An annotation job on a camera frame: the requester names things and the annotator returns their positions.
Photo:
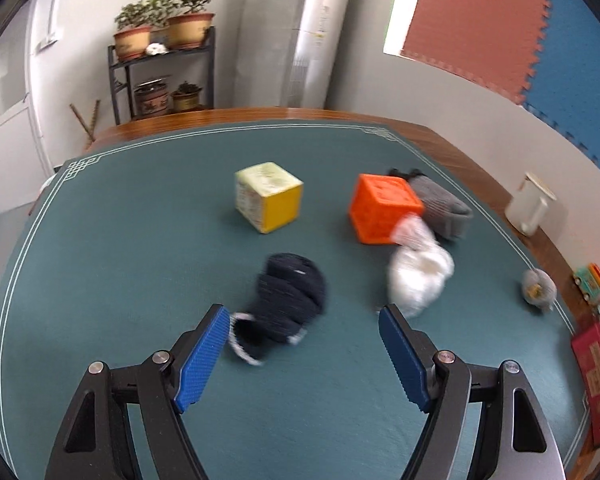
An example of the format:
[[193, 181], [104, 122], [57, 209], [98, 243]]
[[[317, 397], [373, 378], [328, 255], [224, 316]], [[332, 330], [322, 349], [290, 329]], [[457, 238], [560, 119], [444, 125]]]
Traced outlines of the dark brown lower pot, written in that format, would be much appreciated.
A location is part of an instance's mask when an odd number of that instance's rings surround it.
[[168, 85], [163, 78], [137, 84], [133, 96], [136, 114], [140, 118], [162, 116], [169, 111]]

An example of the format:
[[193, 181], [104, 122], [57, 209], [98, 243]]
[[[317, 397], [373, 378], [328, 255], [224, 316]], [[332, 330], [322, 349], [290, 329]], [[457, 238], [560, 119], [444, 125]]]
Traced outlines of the white standing air conditioner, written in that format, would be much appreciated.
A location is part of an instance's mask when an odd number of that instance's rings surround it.
[[349, 0], [245, 0], [236, 107], [322, 108]]

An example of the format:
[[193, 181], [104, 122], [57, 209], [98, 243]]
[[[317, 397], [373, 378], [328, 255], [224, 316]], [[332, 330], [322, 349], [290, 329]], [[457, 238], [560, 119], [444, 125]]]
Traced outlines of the dark navy sock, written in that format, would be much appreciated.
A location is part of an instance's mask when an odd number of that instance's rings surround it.
[[326, 300], [326, 278], [312, 260], [291, 252], [270, 255], [257, 278], [256, 298], [230, 315], [230, 348], [260, 366], [273, 349], [302, 341]]

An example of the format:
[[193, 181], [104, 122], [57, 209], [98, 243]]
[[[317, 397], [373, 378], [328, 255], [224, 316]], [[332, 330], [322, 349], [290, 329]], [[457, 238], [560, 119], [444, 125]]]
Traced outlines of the white ceramic mug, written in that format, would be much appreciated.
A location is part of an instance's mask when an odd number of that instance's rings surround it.
[[535, 174], [527, 172], [505, 208], [506, 220], [522, 235], [532, 236], [557, 197]]

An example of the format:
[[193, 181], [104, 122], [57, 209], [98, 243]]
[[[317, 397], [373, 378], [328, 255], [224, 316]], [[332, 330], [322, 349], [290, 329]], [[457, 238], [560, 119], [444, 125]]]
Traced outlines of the white object on shelf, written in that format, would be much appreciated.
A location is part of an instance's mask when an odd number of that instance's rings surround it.
[[168, 52], [169, 49], [164, 44], [159, 44], [158, 42], [148, 44], [148, 46], [145, 49], [145, 54], [147, 56], [164, 55]]

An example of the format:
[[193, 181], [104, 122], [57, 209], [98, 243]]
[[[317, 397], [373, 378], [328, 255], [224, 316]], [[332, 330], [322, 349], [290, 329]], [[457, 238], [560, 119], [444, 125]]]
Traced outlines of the dark orange toy cube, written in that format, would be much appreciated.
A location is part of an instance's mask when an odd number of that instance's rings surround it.
[[400, 177], [359, 174], [349, 218], [358, 241], [366, 245], [391, 244], [396, 224], [408, 214], [421, 216], [425, 206]]

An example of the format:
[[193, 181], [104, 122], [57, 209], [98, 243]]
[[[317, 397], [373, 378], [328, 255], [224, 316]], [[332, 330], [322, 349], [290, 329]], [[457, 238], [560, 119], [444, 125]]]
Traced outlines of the wooden sticks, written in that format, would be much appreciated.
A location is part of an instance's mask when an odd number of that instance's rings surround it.
[[73, 104], [69, 104], [69, 108], [72, 111], [73, 116], [76, 118], [81, 128], [86, 134], [87, 144], [86, 147], [90, 148], [94, 142], [96, 141], [95, 129], [97, 126], [98, 118], [99, 118], [99, 107], [100, 101], [96, 100], [93, 106], [92, 114], [90, 120], [86, 120], [82, 114], [79, 112], [78, 108]]

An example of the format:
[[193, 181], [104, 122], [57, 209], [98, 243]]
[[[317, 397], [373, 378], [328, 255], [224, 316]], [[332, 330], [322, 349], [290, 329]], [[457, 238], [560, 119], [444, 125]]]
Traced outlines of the teal toy bus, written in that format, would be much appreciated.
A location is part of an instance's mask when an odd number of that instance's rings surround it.
[[596, 263], [580, 266], [573, 271], [572, 279], [591, 307], [600, 303], [600, 267]]

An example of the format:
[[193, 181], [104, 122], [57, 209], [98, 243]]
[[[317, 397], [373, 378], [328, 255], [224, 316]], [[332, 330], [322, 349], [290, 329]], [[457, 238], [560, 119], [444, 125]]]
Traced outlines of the red foam wall mat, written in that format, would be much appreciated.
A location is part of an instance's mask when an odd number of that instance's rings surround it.
[[417, 0], [401, 55], [520, 105], [551, 6], [550, 0]]

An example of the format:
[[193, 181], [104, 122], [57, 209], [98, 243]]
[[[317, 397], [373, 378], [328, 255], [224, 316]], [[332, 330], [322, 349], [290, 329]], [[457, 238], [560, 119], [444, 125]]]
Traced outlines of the clear plastic bag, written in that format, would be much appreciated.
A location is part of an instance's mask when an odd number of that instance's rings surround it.
[[417, 214], [407, 214], [393, 228], [396, 244], [387, 271], [388, 298], [404, 318], [414, 318], [437, 300], [454, 273], [454, 261]]

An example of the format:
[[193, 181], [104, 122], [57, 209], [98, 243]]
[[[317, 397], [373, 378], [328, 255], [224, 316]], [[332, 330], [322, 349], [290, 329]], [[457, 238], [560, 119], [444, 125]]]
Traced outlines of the right potted plant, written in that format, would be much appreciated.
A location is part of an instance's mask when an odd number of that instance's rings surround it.
[[212, 0], [174, 0], [166, 20], [170, 49], [195, 49], [202, 46], [214, 14], [207, 10]]

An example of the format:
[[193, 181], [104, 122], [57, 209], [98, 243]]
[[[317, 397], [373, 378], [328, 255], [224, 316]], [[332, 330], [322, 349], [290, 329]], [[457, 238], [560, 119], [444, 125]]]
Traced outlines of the left potted plant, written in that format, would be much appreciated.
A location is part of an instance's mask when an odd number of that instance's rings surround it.
[[151, 33], [150, 14], [145, 0], [124, 6], [114, 19], [114, 50], [119, 61], [141, 58], [148, 47]]

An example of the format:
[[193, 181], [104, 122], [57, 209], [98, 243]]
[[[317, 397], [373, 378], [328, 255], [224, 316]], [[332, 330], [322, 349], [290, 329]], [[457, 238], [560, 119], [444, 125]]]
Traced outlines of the small lower potted plant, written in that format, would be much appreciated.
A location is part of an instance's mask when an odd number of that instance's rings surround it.
[[171, 93], [173, 110], [175, 113], [191, 112], [196, 110], [200, 103], [201, 88], [198, 84], [182, 82], [175, 91]]

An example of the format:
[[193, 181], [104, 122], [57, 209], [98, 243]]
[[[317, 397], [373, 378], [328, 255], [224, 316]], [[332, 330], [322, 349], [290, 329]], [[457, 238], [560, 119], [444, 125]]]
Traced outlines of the yellow cardboard box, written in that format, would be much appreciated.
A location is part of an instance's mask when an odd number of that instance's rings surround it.
[[262, 162], [235, 174], [235, 207], [261, 234], [299, 217], [303, 182], [275, 162]]

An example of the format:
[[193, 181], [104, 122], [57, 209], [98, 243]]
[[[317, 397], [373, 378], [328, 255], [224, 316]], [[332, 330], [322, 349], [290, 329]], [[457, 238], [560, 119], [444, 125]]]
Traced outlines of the green table mat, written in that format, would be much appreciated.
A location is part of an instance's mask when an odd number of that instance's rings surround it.
[[[303, 182], [299, 217], [259, 233], [235, 174], [275, 162]], [[418, 169], [471, 204], [455, 271], [413, 325], [469, 363], [517, 361], [566, 466], [588, 426], [569, 310], [520, 296], [530, 252], [449, 169], [376, 126], [280, 122], [153, 136], [68, 162], [35, 208], [0, 290], [0, 451], [41, 479], [87, 367], [143, 362], [212, 304], [249, 307], [265, 260], [293, 252], [327, 282], [325, 313], [254, 367], [225, 350], [184, 422], [213, 479], [396, 479], [425, 415], [377, 328], [390, 246], [361, 244], [348, 209], [359, 174]]]

